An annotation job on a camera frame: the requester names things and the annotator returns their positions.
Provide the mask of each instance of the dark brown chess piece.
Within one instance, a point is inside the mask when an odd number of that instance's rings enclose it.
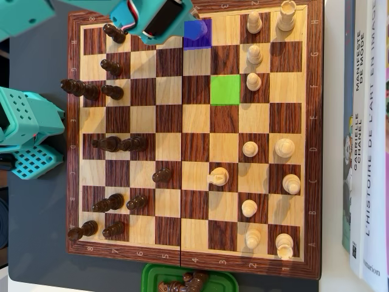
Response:
[[[117,152],[119,150],[120,138],[111,136],[100,140],[93,140],[92,147],[99,148],[108,152]]]
[[[92,236],[97,232],[98,226],[96,221],[87,221],[81,228],[76,227],[67,233],[67,237],[70,241],[76,242],[81,239],[82,236]]]
[[[121,151],[144,151],[147,149],[147,139],[137,136],[122,140],[119,149]]]
[[[115,43],[122,44],[126,40],[125,33],[112,24],[105,24],[103,30]]]
[[[124,233],[125,227],[123,222],[115,222],[114,224],[108,226],[106,229],[103,230],[103,236],[104,237],[112,237],[114,235],[119,235]]]
[[[108,199],[102,199],[92,206],[93,212],[108,212],[109,210],[117,210],[123,207],[124,197],[119,193],[114,193]]]

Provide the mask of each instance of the white chess piece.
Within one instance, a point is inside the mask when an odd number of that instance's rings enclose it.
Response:
[[[227,184],[230,176],[226,169],[218,167],[212,170],[210,175],[207,175],[207,183],[214,184],[216,186],[223,186]]]
[[[300,191],[300,185],[301,182],[297,175],[286,175],[282,180],[284,190],[291,195],[295,195]]]
[[[296,3],[294,1],[284,1],[281,4],[280,15],[277,19],[277,26],[280,30],[288,32],[292,30],[296,23]]]
[[[293,257],[293,239],[289,234],[282,233],[277,236],[275,246],[281,260],[290,260]]]
[[[247,218],[254,216],[257,210],[258,206],[252,200],[245,200],[242,204],[242,213]]]
[[[280,139],[275,143],[274,150],[278,156],[288,158],[293,155],[295,146],[290,139]]]
[[[251,12],[247,19],[247,30],[250,33],[258,33],[262,29],[262,20],[258,12]]]
[[[258,75],[256,75],[256,73],[250,73],[247,76],[246,85],[249,90],[257,91],[258,89],[261,88],[262,80]]]
[[[249,229],[246,233],[246,246],[249,249],[255,249],[261,241],[261,233],[256,229]]]

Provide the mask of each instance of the chess piece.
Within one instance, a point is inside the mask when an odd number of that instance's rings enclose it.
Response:
[[[125,227],[123,222],[115,222],[114,224],[108,226],[106,229],[103,230],[103,236],[105,238],[112,237],[115,235],[119,235],[124,233]]]
[[[253,44],[249,47],[249,51],[247,52],[247,59],[252,64],[260,64],[263,59],[263,54],[257,45]]]
[[[96,101],[100,97],[100,90],[96,85],[86,85],[85,82],[81,80],[62,79],[61,88],[68,94],[73,94],[77,97],[84,96],[91,101]]]
[[[247,18],[247,30],[250,33],[258,33],[262,29],[262,20],[260,14],[256,11],[253,11],[249,14]]]
[[[290,139],[280,139],[275,143],[274,150],[278,156],[288,158],[293,155],[295,146]]]
[[[242,204],[242,213],[247,218],[254,216],[257,210],[258,206],[253,200],[245,200]]]
[[[127,209],[134,211],[145,207],[148,203],[148,200],[145,195],[137,195],[135,198],[127,202]]]
[[[108,199],[102,199],[92,206],[93,212],[108,212],[109,210],[117,210],[123,207],[124,197],[119,193],[114,193]]]
[[[277,26],[283,32],[292,30],[296,23],[296,3],[294,1],[284,1],[281,4],[280,15],[277,19]]]
[[[165,167],[158,170],[155,174],[153,174],[153,181],[155,183],[168,183],[171,179],[171,170],[166,169]]]
[[[119,149],[121,151],[144,151],[147,149],[147,139],[137,136],[122,140]]]
[[[300,184],[301,182],[297,175],[286,175],[282,180],[284,190],[291,195],[295,195],[300,191]]]
[[[93,140],[92,147],[99,148],[108,152],[117,152],[119,150],[120,138],[111,136],[100,140]]]
[[[249,229],[246,233],[246,246],[249,249],[255,249],[261,241],[261,233],[256,229]]]
[[[289,234],[280,234],[275,239],[277,255],[281,260],[290,260],[293,257],[293,239]]]
[[[112,24],[105,24],[103,30],[115,43],[122,44],[126,40],[124,31],[117,29]]]
[[[94,235],[98,230],[97,222],[96,221],[87,221],[85,222],[81,228],[76,227],[67,233],[67,237],[70,241],[76,242],[77,240],[81,239],[82,236],[92,236]]]
[[[106,96],[110,96],[114,100],[122,99],[124,91],[119,86],[104,85],[102,87],[102,93]]]
[[[216,186],[224,186],[225,184],[227,184],[229,178],[230,175],[227,169],[218,167],[212,170],[210,175],[207,175],[207,183],[214,184]]]
[[[111,73],[113,76],[119,76],[123,68],[119,63],[103,59],[100,63],[100,66],[107,72]]]

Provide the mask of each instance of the white pawn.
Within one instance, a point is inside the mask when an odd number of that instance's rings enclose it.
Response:
[[[262,29],[262,20],[258,12],[251,12],[247,19],[247,30],[250,33],[258,33]]]

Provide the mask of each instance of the dark wood square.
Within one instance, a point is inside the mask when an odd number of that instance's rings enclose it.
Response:
[[[183,76],[182,104],[207,104],[211,102],[211,76]]]
[[[293,256],[300,256],[300,227],[290,225],[267,225],[267,253],[277,255],[275,239],[280,234],[289,234],[293,239]]]
[[[105,161],[105,185],[107,187],[129,187],[129,161]]]
[[[156,245],[180,246],[181,219],[156,217]]]
[[[84,55],[105,54],[106,36],[102,27],[84,29]]]
[[[301,166],[295,164],[269,164],[269,193],[290,195],[284,190],[282,180],[286,175],[297,175],[301,180]]]
[[[301,133],[301,103],[271,103],[270,133]]]
[[[239,133],[238,121],[238,105],[211,106],[211,133]]]
[[[270,72],[301,72],[303,70],[303,43],[276,41],[270,43]]]
[[[107,133],[129,133],[129,106],[107,106],[105,116]]]
[[[270,99],[270,74],[257,73],[262,81],[261,88],[251,91],[247,88],[246,81],[248,74],[241,74],[241,103],[269,103]]]
[[[237,251],[238,223],[208,221],[208,249]]]
[[[157,77],[182,76],[182,48],[157,50]]]
[[[182,105],[156,106],[156,132],[182,132]]]
[[[239,46],[211,48],[211,75],[239,74]]]
[[[208,192],[181,190],[181,218],[208,220],[208,204]]]

